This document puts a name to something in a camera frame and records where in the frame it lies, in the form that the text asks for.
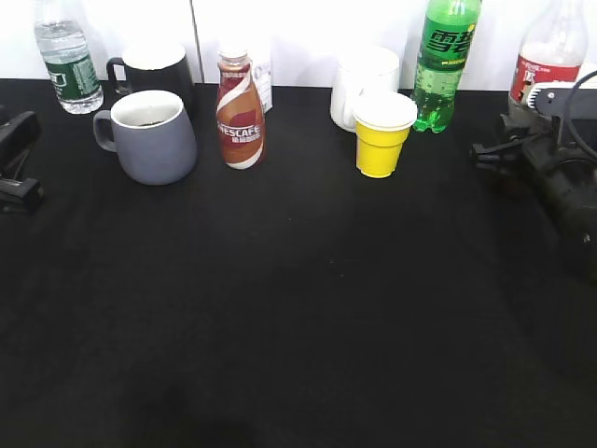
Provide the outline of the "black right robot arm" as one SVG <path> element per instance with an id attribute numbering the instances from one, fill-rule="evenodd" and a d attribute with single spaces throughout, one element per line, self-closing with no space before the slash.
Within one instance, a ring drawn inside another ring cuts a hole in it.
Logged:
<path id="1" fill-rule="evenodd" d="M 530 187 L 559 234 L 566 270 L 595 283 L 596 148 L 578 127 L 596 129 L 596 89 L 581 80 L 539 82 L 525 101 L 541 124 L 523 125 L 503 115 L 502 142 L 476 143 L 469 157 L 478 169 Z"/>

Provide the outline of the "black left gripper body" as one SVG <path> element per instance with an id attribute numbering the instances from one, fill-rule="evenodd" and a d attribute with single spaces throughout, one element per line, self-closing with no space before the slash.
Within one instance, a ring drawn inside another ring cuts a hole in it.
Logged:
<path id="1" fill-rule="evenodd" d="M 23 168 L 41 136 L 35 112 L 12 116 L 1 106 L 1 213 L 34 214 L 44 202 L 39 180 L 24 178 Z"/>

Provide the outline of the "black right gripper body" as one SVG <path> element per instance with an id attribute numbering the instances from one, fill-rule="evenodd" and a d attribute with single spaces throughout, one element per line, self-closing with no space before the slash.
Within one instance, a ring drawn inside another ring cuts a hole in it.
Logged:
<path id="1" fill-rule="evenodd" d="M 470 157 L 476 167 L 512 175 L 526 165 L 547 175 L 567 163 L 596 166 L 596 150 L 576 127 L 578 120 L 596 122 L 595 82 L 535 83 L 525 100 L 536 122 L 524 125 L 503 115 L 505 140 L 493 147 L 473 145 Z"/>

